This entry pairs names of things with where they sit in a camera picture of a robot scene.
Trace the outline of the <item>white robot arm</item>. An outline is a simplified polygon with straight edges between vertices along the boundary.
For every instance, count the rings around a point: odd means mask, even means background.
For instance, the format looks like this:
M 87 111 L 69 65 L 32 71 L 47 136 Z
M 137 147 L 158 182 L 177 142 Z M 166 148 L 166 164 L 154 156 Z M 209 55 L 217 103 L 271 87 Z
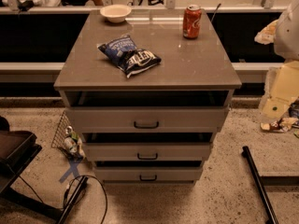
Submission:
M 299 98 L 299 0 L 292 0 L 279 18 L 255 37 L 260 44 L 274 44 L 275 53 L 285 62 L 276 70 L 266 99 L 260 107 L 270 119 L 280 119 Z

